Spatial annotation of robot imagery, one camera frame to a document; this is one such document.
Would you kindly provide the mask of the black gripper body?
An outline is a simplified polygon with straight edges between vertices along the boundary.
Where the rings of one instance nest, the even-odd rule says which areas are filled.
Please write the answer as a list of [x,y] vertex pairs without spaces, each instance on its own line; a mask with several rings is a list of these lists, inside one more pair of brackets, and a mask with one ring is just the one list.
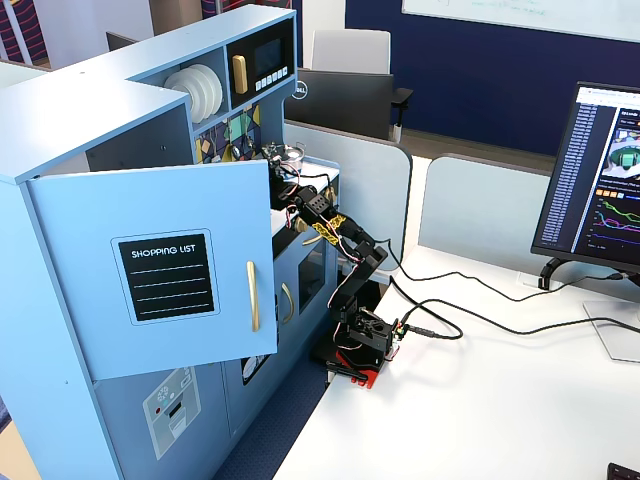
[[269,165],[269,188],[272,201],[292,200],[300,186],[300,171],[290,165]]

